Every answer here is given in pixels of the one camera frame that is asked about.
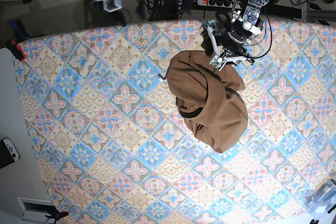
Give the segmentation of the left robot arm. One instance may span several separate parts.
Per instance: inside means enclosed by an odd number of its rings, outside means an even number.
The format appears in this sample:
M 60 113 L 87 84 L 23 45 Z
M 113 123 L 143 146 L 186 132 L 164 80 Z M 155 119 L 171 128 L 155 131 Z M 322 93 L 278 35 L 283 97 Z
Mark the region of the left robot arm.
M 241 61 L 251 64 L 256 59 L 266 56 L 272 47 L 257 57 L 247 53 L 244 45 L 261 34 L 264 21 L 259 18 L 260 11 L 269 0 L 233 0 L 232 15 L 227 12 L 216 12 L 214 21 L 204 23 L 201 35 L 204 39 L 201 46 L 207 56 L 212 57 L 210 65 L 221 70 L 225 65 L 239 65 Z

